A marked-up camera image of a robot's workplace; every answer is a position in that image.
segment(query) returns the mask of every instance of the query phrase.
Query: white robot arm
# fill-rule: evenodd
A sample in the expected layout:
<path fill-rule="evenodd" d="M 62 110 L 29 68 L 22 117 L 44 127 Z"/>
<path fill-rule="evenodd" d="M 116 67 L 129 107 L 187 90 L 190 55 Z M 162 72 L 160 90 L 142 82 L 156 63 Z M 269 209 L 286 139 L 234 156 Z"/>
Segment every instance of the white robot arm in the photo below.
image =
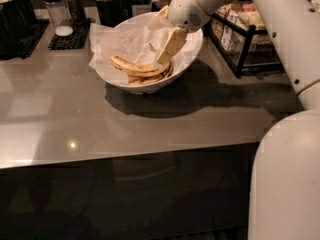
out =
<path fill-rule="evenodd" d="M 172 0 L 172 26 L 195 32 L 236 0 Z M 276 124 L 258 148 L 249 240 L 320 239 L 320 15 L 307 0 L 253 0 L 306 111 Z"/>

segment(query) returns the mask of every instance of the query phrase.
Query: pepper shaker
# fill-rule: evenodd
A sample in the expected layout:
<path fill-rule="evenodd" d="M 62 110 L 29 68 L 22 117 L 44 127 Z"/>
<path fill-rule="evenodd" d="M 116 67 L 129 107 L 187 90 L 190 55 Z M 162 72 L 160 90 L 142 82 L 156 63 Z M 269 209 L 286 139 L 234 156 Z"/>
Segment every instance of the pepper shaker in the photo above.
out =
<path fill-rule="evenodd" d="M 69 9 L 72 24 L 82 25 L 87 22 L 81 0 L 65 0 Z"/>
<path fill-rule="evenodd" d="M 64 0 L 44 0 L 49 12 L 51 22 L 58 36 L 71 35 L 73 29 L 71 27 L 70 16 Z"/>

